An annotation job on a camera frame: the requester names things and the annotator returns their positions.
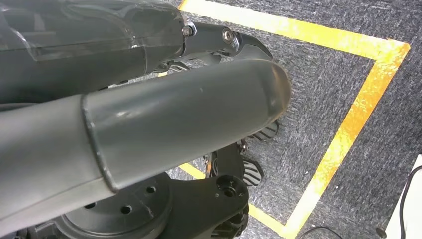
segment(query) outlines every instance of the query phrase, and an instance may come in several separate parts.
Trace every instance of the black cable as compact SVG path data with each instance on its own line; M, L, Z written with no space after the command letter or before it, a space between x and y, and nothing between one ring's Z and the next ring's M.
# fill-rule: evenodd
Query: black cable
M314 227L311 228L309 230L307 230L306 232L304 232L299 239L302 239L304 236L306 236L307 234L309 234L310 232L317 230L317 229L326 229L329 230L330 232L334 233L338 238L343 239L338 233L336 233L333 229L329 228L329 227L324 227L324 226L318 226L318 227Z
M416 174L416 172L418 172L419 170L422 169L422 166L416 167L414 170L412 170L409 174L408 180L406 182L406 186L405 189L403 191L403 196L402 199L400 200L400 207L399 207L399 218L400 218L400 231L401 231L401 237L400 239L406 239L406 231L405 231L405 221L403 219L403 208L405 206L405 200L406 200L406 195L408 194L408 190L410 188L410 183L412 182L413 176ZM337 232L335 232L333 229L329 228L329 227L324 227L324 226L318 226L318 227L314 227L311 228L309 230L307 230L306 232L304 232L299 239L302 239L304 236L306 236L307 234L309 234L310 232L317 230L317 229L326 229L329 230L330 232L334 233L338 238L343 239Z
M422 166L419 166L417 168L415 168L414 170L412 170L409 174L408 180L406 182L406 186L405 189L403 191L403 196L402 199L400 200L400 210L399 210L399 217L400 217L400 230L401 230L401 239L405 239L406 238L406 231L405 231L405 220L403 219L403 207L405 206L405 199L406 199L406 195L408 193L409 187L410 187L410 183L413 179L413 176L415 175L416 172L418 172L420 169L422 169Z

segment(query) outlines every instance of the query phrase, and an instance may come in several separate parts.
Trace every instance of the plastic cover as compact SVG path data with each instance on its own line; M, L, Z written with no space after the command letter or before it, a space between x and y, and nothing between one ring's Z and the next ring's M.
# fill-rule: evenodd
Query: plastic cover
M28 50L36 61L137 47L183 44L180 12L142 0L4 0L0 53Z

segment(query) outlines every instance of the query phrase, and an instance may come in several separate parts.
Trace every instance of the white object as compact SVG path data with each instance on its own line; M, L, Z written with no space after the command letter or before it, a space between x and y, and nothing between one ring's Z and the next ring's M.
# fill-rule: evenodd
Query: white object
M421 165L422 154L417 157L413 169ZM387 239L400 239L399 207L401 199L402 196L400 196L385 230ZM415 173L412 182L410 183L403 207L403 218L405 222L406 239L422 238L422 169Z

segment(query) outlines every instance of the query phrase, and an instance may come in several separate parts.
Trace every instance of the gray carpet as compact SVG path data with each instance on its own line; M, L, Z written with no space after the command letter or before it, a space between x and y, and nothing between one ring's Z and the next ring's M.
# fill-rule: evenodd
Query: gray carpet
M387 226L406 175L422 153L422 1L216 1L411 45L402 66L302 229L324 225L345 239L379 238L375 228ZM206 17L186 16L194 21L225 24L257 37L291 76L292 101L280 118L280 133L272 141L251 143L246 154L259 161L266 174L261 185L251 189L250 202L284 224L374 62ZM171 175L191 179L180 169L173 170ZM251 219L241 238L280 237ZM335 236L317 231L305 238Z

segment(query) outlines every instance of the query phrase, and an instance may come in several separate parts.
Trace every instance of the black circular base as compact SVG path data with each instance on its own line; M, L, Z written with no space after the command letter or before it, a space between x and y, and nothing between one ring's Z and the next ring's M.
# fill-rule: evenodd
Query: black circular base
M74 239L154 239L170 214L169 182L166 173L159 174L53 221Z

